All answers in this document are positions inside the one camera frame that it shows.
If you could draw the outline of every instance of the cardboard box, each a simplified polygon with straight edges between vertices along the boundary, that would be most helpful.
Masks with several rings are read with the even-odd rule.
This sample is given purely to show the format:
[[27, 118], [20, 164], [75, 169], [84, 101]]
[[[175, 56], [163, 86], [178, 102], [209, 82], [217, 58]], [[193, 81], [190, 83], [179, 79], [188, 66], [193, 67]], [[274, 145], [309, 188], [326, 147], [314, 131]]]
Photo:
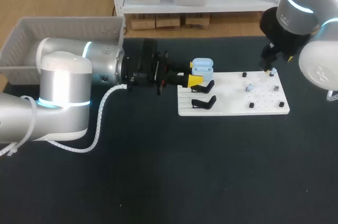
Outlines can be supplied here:
[[4, 75], [0, 74], [0, 92], [4, 91], [7, 84], [7, 79]]
[[133, 30], [153, 30], [155, 28], [155, 14], [135, 14], [130, 22]]
[[157, 14], [156, 27], [179, 28], [181, 26], [181, 17], [179, 14]]
[[210, 23], [210, 14], [209, 13], [192, 13], [185, 15], [185, 26], [196, 28], [196, 29], [206, 29]]

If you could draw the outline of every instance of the small screw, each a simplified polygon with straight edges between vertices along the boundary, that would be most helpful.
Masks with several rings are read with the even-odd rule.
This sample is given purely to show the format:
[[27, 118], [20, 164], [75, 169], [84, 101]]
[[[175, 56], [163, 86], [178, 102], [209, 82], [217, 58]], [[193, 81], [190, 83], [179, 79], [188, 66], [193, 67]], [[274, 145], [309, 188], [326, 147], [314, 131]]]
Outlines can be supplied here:
[[108, 81], [108, 77], [107, 77], [107, 76], [102, 76], [102, 77], [101, 77], [101, 80], [102, 80], [103, 82], [106, 82], [106, 81]]

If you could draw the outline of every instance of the white cable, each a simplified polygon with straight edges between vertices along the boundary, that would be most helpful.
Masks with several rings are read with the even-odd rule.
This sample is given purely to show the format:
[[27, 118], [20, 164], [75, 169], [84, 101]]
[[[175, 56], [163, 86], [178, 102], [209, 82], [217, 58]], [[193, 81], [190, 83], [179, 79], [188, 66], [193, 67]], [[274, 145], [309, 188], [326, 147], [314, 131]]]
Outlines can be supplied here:
[[0, 156], [4, 155], [5, 153], [7, 153], [10, 149], [12, 149], [14, 146], [16, 145], [16, 143], [11, 143], [8, 146], [6, 146], [4, 149], [2, 149], [0, 151]]
[[27, 98], [31, 102], [31, 104], [32, 104], [32, 120], [31, 120], [30, 126], [28, 127], [28, 131], [27, 131], [26, 135], [24, 136], [24, 138], [19, 143], [17, 143], [14, 147], [12, 147], [10, 149], [10, 152], [7, 154], [8, 156], [11, 156], [13, 153], [16, 153], [17, 149], [20, 146], [22, 146], [23, 144], [25, 144], [25, 142], [30, 138], [30, 136], [33, 133], [35, 122], [36, 122], [36, 113], [37, 113], [36, 102], [30, 96], [22, 96], [20, 98], [22, 98], [22, 99]]
[[75, 152], [75, 153], [88, 153], [89, 151], [93, 150], [94, 147], [96, 146], [97, 142], [99, 141], [100, 130], [101, 130], [102, 112], [103, 112], [103, 109], [104, 109], [105, 102], [106, 102], [108, 96], [111, 93], [113, 93], [115, 90], [118, 90], [118, 89], [127, 89], [127, 85], [126, 84], [116, 85], [116, 86], [110, 88], [105, 93], [105, 95], [103, 96], [101, 103], [100, 103], [100, 107], [99, 107], [99, 114], [97, 116], [95, 138], [94, 138], [93, 143], [89, 147], [84, 148], [84, 149], [77, 149], [77, 148], [62, 145], [62, 144], [55, 142], [55, 141], [48, 141], [48, 142], [51, 143], [54, 146], [57, 146], [57, 147], [62, 148], [64, 150]]
[[24, 138], [19, 143], [11, 143], [8, 146], [6, 146], [4, 149], [0, 151], [0, 156], [6, 154], [8, 151], [9, 151], [8, 156], [11, 156], [13, 153], [16, 153], [17, 149], [20, 146], [22, 146], [33, 133], [35, 122], [36, 122], [36, 111], [37, 111], [36, 103], [34, 99], [30, 96], [22, 96], [20, 98], [22, 99], [27, 98], [32, 104], [32, 120], [31, 120], [30, 126], [28, 127], [28, 131], [26, 135], [24, 136]]
[[333, 91], [327, 92], [326, 100], [328, 100], [328, 101], [336, 101], [336, 100], [338, 100], [338, 94], [334, 95], [334, 96], [332, 96], [332, 95], [333, 95]]

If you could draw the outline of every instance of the robotic arm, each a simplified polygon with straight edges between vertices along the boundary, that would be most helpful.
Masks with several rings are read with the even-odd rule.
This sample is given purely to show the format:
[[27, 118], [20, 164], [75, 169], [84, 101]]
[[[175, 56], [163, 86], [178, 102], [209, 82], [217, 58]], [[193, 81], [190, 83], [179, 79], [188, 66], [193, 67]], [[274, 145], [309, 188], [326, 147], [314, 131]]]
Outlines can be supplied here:
[[[46, 38], [33, 45], [26, 63], [40, 72], [40, 97], [35, 101], [0, 93], [0, 143], [10, 143], [0, 156], [15, 153], [26, 141], [48, 141], [72, 152], [88, 152], [98, 141], [102, 110], [115, 90], [155, 85], [160, 95], [166, 84], [191, 87], [203, 82], [202, 76], [192, 75], [189, 62], [168, 62], [167, 53], [157, 52], [156, 44], [145, 40], [142, 54], [130, 57], [118, 46], [88, 41]], [[92, 84], [112, 87], [101, 101], [93, 144], [80, 150], [55, 142], [86, 134]]]
[[304, 76], [320, 88], [338, 90], [338, 0], [281, 0], [264, 13], [260, 27], [272, 41], [262, 53], [264, 70], [272, 68], [277, 53], [289, 61], [304, 46], [299, 57]]

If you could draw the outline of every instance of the grey plastic basket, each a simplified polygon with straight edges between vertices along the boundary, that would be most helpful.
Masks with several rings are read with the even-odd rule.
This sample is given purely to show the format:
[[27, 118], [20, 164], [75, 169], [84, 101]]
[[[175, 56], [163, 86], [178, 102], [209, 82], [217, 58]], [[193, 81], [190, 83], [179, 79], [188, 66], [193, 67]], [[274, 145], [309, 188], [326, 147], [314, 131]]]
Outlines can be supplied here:
[[124, 17], [24, 17], [0, 53], [0, 73], [13, 85], [38, 85], [36, 67], [25, 65], [31, 47], [45, 38], [97, 41], [122, 46]]

